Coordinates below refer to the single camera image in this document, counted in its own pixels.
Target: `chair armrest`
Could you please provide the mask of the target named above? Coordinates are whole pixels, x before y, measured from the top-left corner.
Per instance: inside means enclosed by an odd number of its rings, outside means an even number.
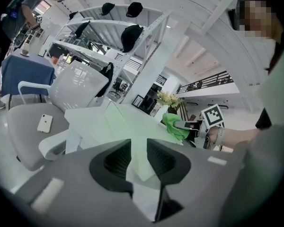
[[[42,88],[42,89],[46,89],[48,92],[49,92],[49,89],[51,88],[50,85],[46,85],[46,84],[38,84],[38,83],[33,83],[33,82],[28,82],[28,81],[21,81],[21,82],[19,82],[19,84],[18,84],[18,91],[20,93],[20,96],[21,96],[22,101],[23,101],[24,104],[26,104],[26,103],[25,103],[25,100],[24,100],[23,95],[21,93],[21,88],[22,87]]]
[[[65,130],[59,134],[48,137],[39,143],[39,150],[45,159],[54,161],[65,151],[64,149],[58,154],[53,153],[66,142],[67,135],[68,130]]]

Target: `black cap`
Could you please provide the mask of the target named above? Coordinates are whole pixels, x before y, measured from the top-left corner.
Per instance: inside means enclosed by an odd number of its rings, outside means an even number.
[[[127,17],[137,17],[141,11],[143,10],[143,6],[139,2],[132,2],[131,5],[129,5],[126,16]]]
[[[127,27],[122,35],[121,35],[121,42],[123,45],[122,52],[127,53],[131,51],[134,47],[135,42],[139,38],[140,34],[143,31],[143,27],[140,27],[139,25],[132,25]]]
[[[70,18],[70,20],[72,20],[72,19],[74,18],[74,16],[75,16],[77,13],[78,13],[78,11],[77,11],[77,12],[70,13],[70,14],[68,15],[69,18]]]
[[[87,25],[89,25],[89,23],[90,23],[90,21],[89,21],[89,22],[85,22],[85,23],[81,24],[81,25],[77,28],[77,30],[76,30],[76,32],[75,32],[77,38],[80,38],[80,37],[81,37],[81,35],[82,35],[82,33],[83,33],[83,30],[87,27]]]
[[[114,4],[106,2],[102,6],[102,13],[100,15],[104,16],[109,14],[109,12],[115,7]]]

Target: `white flowers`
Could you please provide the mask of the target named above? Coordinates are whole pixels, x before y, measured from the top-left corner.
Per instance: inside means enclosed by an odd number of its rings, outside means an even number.
[[[169,94],[169,92],[158,91],[158,103],[161,105],[169,105],[170,107],[177,107],[182,100],[174,94]]]

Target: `chair seat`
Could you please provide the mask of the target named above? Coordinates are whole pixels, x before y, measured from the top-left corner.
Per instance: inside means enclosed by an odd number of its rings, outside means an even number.
[[[53,117],[49,133],[37,131],[43,114]],[[8,111],[7,122],[15,151],[21,163],[30,171],[35,171],[49,162],[41,154],[39,143],[69,127],[69,123],[64,118],[64,112],[52,104],[27,104],[13,107]]]

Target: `black desk chair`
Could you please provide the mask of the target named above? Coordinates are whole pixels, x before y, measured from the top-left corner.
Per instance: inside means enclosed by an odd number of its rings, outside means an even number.
[[[124,90],[121,88],[121,82],[120,81],[115,82],[115,84],[113,85],[113,89],[115,91],[110,91],[110,93],[114,93],[116,97],[117,97],[117,95],[119,97],[121,97],[120,94],[118,94],[118,92],[124,92]]]

